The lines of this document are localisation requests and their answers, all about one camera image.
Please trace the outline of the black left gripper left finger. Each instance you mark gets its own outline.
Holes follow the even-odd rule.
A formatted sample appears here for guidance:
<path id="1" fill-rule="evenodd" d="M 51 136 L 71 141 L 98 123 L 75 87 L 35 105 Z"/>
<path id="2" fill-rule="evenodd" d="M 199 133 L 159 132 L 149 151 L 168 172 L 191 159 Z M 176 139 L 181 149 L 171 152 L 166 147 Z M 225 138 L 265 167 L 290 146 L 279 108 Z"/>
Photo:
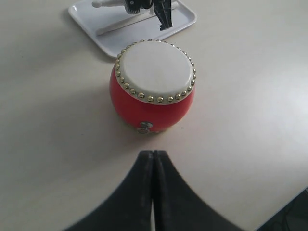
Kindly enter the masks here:
<path id="1" fill-rule="evenodd" d="M 67 231 L 150 231 L 152 151 L 141 151 L 121 184 L 94 211 Z"/>

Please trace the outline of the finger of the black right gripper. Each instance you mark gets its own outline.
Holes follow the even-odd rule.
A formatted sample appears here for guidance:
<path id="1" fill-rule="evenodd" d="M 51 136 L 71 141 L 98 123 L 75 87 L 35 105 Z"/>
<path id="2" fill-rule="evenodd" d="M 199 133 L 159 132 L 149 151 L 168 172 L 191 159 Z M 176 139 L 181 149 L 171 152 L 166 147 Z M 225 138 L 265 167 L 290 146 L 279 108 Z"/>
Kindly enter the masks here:
<path id="1" fill-rule="evenodd" d="M 154 0 L 154 13 L 161 23 L 161 31 L 173 26 L 171 10 L 171 0 Z"/>

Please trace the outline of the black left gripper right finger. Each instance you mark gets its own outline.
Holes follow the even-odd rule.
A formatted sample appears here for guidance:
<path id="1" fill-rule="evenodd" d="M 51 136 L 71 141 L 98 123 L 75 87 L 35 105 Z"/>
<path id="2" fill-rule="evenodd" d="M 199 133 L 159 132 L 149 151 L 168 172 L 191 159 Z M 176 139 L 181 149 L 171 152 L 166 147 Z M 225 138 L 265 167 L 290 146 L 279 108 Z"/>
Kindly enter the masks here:
<path id="1" fill-rule="evenodd" d="M 167 152 L 154 151 L 153 204 L 157 231 L 239 231 L 185 182 Z"/>

